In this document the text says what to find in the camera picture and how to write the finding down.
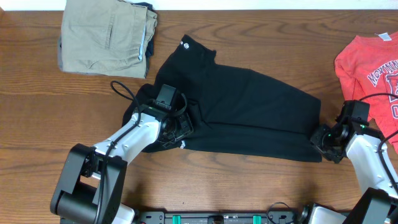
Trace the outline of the black athletic pants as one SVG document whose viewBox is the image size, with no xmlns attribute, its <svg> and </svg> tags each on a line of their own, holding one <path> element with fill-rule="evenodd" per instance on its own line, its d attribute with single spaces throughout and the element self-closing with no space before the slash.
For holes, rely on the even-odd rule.
<svg viewBox="0 0 398 224">
<path fill-rule="evenodd" d="M 182 149 L 320 162 L 310 144 L 321 103 L 308 93 L 246 68 L 219 65 L 216 52 L 188 35 L 159 69 L 155 82 L 137 92 L 139 103 L 169 85 L 185 95 L 182 104 L 193 133 Z"/>
</svg>

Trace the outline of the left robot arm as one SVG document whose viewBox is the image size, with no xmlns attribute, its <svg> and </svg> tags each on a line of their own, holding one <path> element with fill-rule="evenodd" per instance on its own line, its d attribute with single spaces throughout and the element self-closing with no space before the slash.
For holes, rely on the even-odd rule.
<svg viewBox="0 0 398 224">
<path fill-rule="evenodd" d="M 136 213 L 121 203 L 128 165 L 147 146 L 169 147 L 193 132 L 185 108 L 141 105 L 111 137 L 68 153 L 50 202 L 64 223 L 132 223 Z"/>
</svg>

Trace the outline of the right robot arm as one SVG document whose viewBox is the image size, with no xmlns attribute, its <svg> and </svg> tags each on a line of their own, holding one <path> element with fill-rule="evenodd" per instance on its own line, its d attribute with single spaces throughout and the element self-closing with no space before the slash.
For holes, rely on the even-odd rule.
<svg viewBox="0 0 398 224">
<path fill-rule="evenodd" d="M 397 173 L 383 135 L 364 124 L 343 124 L 336 131 L 320 129 L 312 138 L 328 159 L 348 158 L 362 196 L 348 213 L 314 204 L 304 223 L 397 223 Z"/>
</svg>

